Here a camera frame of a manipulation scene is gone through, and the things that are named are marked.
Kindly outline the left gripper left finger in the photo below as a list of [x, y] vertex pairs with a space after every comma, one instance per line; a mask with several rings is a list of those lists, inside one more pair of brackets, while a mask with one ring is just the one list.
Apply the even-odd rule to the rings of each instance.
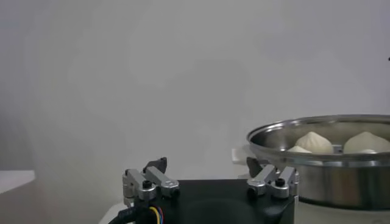
[[126, 169], [122, 175], [124, 204], [132, 207], [136, 199], [149, 202], [158, 194], [168, 199], [179, 197], [180, 184], [165, 175], [167, 166], [167, 157], [162, 157], [149, 161], [142, 171]]

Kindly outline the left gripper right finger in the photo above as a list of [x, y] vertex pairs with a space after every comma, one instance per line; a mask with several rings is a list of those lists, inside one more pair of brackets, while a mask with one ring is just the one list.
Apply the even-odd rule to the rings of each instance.
[[286, 199], [292, 196], [299, 199], [299, 173], [286, 166], [279, 170], [266, 160], [257, 160], [247, 157], [250, 178], [247, 180], [247, 195], [256, 200], [258, 197], [270, 193], [277, 199]]

